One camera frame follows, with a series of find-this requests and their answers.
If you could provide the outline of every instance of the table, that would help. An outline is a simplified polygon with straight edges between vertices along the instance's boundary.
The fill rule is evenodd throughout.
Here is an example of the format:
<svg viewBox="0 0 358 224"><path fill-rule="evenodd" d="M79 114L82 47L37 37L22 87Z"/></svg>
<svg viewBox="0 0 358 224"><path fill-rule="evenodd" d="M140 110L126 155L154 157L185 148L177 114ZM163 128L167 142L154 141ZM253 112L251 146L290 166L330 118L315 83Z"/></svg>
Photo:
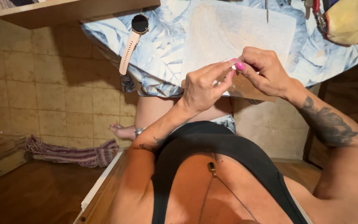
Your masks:
<svg viewBox="0 0 358 224"><path fill-rule="evenodd" d="M121 78L124 91L137 90L140 96L172 97L182 94L183 89L173 83L177 83L181 74L190 2L161 0L161 6L142 10L149 17L150 31L140 38L130 60L128 74ZM265 8L265 0L231 3ZM298 79L304 86L323 82L358 64L358 45L340 46L324 39L317 30L313 15L305 19L306 9L301 0L292 0L291 5L283 6L270 0L268 8L297 19L287 63L283 66L290 77ZM131 20L140 11L81 21L87 37L117 68L132 32Z"/></svg>

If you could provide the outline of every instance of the pink fingernail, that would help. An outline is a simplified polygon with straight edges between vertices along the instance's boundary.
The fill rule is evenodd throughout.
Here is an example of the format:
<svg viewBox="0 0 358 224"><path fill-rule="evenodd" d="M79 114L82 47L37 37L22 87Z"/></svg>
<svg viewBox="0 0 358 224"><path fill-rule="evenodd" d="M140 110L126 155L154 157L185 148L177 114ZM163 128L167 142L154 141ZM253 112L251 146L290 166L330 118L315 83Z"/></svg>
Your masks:
<svg viewBox="0 0 358 224"><path fill-rule="evenodd" d="M239 71L244 70L245 67L246 66L242 62L240 61L236 62L236 69L238 69Z"/></svg>

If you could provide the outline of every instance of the necklace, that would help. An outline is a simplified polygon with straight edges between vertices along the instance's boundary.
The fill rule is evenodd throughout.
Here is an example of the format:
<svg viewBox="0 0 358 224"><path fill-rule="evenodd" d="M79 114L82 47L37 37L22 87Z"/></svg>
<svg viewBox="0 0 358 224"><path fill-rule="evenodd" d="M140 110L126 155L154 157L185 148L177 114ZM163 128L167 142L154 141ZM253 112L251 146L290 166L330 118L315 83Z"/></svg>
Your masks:
<svg viewBox="0 0 358 224"><path fill-rule="evenodd" d="M243 205L244 208L249 212L249 214L252 216L252 218L254 218L256 222L258 222L258 220L255 218L255 216L252 214L252 212L246 207L246 205L244 205L244 203L236 196L236 194L230 189L230 187L227 186L225 184L225 182L223 182L222 179L216 174L216 168L215 168L215 164L213 162L208 163L208 169L212 173L212 177L211 177L211 180L209 181L208 188L206 189L204 201L203 201L202 207L201 207L200 218L198 219L198 224L201 223L201 216L202 216L202 212L204 210L206 197L208 196L208 191L209 191L209 188L211 187L211 183L212 183L212 180L214 177L218 178L222 182L222 184L225 185L229 189L229 191L236 197L236 199L241 203L241 205Z"/></svg>

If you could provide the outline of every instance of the smartwatch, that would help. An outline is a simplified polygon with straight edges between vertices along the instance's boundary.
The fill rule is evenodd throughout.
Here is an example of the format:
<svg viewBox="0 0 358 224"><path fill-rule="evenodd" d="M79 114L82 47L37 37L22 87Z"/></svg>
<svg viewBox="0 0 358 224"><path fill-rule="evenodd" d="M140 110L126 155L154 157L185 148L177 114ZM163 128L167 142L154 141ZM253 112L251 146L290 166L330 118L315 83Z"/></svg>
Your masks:
<svg viewBox="0 0 358 224"><path fill-rule="evenodd" d="M136 15L132 18L132 33L129 36L127 45L125 46L124 53L122 54L120 63L120 74L126 75L129 60L136 44L139 43L140 36L149 31L149 18L143 14Z"/></svg>

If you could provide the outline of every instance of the pink watch strap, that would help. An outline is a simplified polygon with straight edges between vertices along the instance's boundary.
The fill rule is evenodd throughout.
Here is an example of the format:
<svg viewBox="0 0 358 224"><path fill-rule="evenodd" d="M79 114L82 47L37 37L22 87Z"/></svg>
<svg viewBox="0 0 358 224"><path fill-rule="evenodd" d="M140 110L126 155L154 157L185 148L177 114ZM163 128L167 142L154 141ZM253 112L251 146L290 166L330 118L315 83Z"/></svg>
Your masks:
<svg viewBox="0 0 358 224"><path fill-rule="evenodd" d="M138 43L140 34L132 31L129 36L127 45L125 46L124 53L122 54L121 63L120 63L120 74L126 75L129 65L129 60L131 59L132 52L135 49L136 44Z"/></svg>

